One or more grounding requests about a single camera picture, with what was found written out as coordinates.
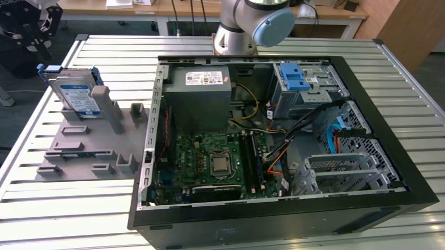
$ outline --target green motherboard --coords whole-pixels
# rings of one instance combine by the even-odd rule
[[[246,135],[231,134],[196,134],[176,136],[175,168],[170,173],[160,172],[160,179],[168,180],[163,198],[168,204],[187,203],[184,200],[184,187],[210,185],[238,185],[242,187],[240,199],[275,197],[277,184],[274,178],[247,175],[244,172],[246,157],[240,138]],[[258,157],[267,152],[266,138],[262,133],[247,135],[254,140]],[[248,183],[258,181],[261,188],[251,189]]]

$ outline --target metal table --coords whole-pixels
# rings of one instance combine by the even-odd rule
[[[103,36],[76,41],[65,67],[96,65],[120,107],[150,105],[159,55],[210,55],[207,37]],[[289,39],[261,55],[343,56],[441,203],[359,234],[226,246],[251,249],[444,249],[445,115],[385,45],[370,40]],[[151,249],[127,230],[132,180],[33,182],[63,116],[48,89],[0,169],[0,248]]]

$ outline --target floor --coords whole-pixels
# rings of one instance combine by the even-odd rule
[[[182,30],[184,35],[191,32],[187,25],[182,27]],[[52,41],[53,60],[49,64],[61,63],[75,37],[80,33],[158,35],[151,30],[150,22],[126,22],[126,25],[120,26],[118,22],[112,21],[69,21],[68,29],[59,30],[57,36]],[[442,86],[445,83],[445,71],[442,70],[442,65],[445,65],[445,53],[432,53],[414,72],[414,77],[440,106],[445,108],[445,98],[442,98],[445,96],[445,86]],[[41,98],[45,84],[39,77],[17,80],[0,66],[0,86],[5,91],[32,90],[32,92],[9,92],[9,95],[15,99],[15,105],[12,107],[0,106],[0,147],[12,147]],[[0,164],[7,155],[8,151],[0,150]]]

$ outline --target workbench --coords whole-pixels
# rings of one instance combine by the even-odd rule
[[[204,1],[204,10],[208,22],[219,22],[219,1]],[[63,8],[63,20],[91,21],[155,21],[158,23],[159,35],[168,35],[167,23],[175,21],[175,13],[171,0],[156,0],[154,5],[134,5],[130,9],[105,9],[105,0],[60,0]],[[191,22],[190,1],[175,0],[178,20]],[[317,6],[319,25],[346,26],[341,35],[342,39],[354,38],[362,21],[367,18],[366,12],[358,7],[355,12],[334,9],[329,6]],[[203,22],[200,1],[194,0],[195,21]],[[313,25],[315,18],[298,18],[295,24]]]
[[[385,45],[371,40],[287,39],[261,55],[343,56],[441,202],[362,233],[236,245],[238,249],[444,249],[445,115]],[[150,106],[159,55],[211,55],[208,37],[91,35],[64,67],[95,65],[122,108]],[[152,249],[127,230],[134,180],[36,182],[63,120],[47,89],[0,168],[0,245],[5,249]]]

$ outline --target gray plastic block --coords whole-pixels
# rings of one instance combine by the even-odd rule
[[[136,126],[140,123],[146,123],[148,121],[144,105],[142,103],[132,103],[130,106],[131,119]]]
[[[71,122],[71,121],[80,121],[80,118],[77,116],[77,113],[73,110],[63,110],[60,111],[63,114],[64,119]]]
[[[112,107],[114,107],[115,113],[118,114],[119,119],[122,119],[124,117],[123,111],[122,111],[122,109],[119,107],[119,103],[116,101],[112,101]]]
[[[61,128],[60,133],[64,135],[71,135],[71,134],[88,134],[89,129],[87,126],[68,126]]]
[[[37,169],[37,174],[41,177],[59,177],[63,174],[63,170],[52,164],[41,164]]]
[[[96,154],[99,160],[116,160],[118,154],[112,149],[105,149],[103,151],[109,151],[109,153]]]
[[[120,115],[115,111],[115,105],[109,99],[109,89],[107,86],[95,86],[92,88],[91,97],[95,99],[100,108],[103,117],[108,120],[111,128],[115,134],[124,132],[123,125],[120,123]]]
[[[122,154],[118,155],[116,167],[120,169],[122,173],[135,173],[138,165],[139,163],[136,162],[132,154],[130,154],[128,161],[126,161]]]
[[[89,34],[77,34],[76,41],[85,41],[89,37]]]
[[[83,150],[83,143],[81,142],[56,142],[53,146],[55,150]]]
[[[91,171],[96,176],[111,176],[116,173],[114,168],[109,166],[109,163],[92,164]]]
[[[143,160],[147,121],[136,126],[132,121],[130,108],[122,109],[123,133],[115,134],[108,120],[81,119],[63,121],[51,148],[44,156],[44,164],[57,165],[63,175],[36,175],[37,181],[73,180],[116,180],[134,178],[134,171]],[[81,143],[83,149],[55,150],[57,143]],[[116,166],[118,154],[131,162],[119,160],[122,169]],[[95,174],[93,164],[109,164],[115,174]]]
[[[44,154],[44,158],[47,159],[47,161],[49,161],[53,164],[63,163],[64,158],[60,156],[60,154],[48,154],[49,152],[60,153],[59,151],[47,151],[47,153]]]

